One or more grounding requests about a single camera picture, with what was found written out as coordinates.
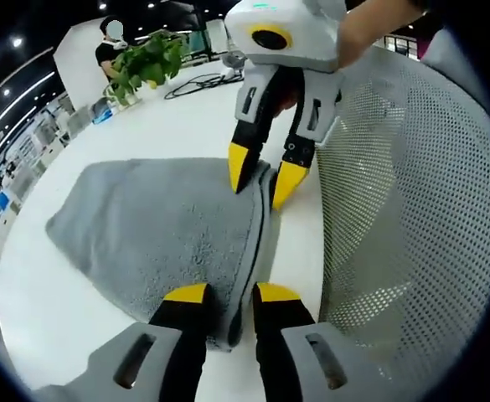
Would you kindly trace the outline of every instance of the potted plant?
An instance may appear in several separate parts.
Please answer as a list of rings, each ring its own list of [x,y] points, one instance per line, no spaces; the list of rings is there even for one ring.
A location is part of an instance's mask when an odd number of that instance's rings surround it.
[[[105,96],[129,106],[128,98],[135,97],[142,82],[155,89],[174,78],[182,65],[184,44],[184,36],[161,29],[144,44],[128,47],[112,64],[119,75],[106,87]]]

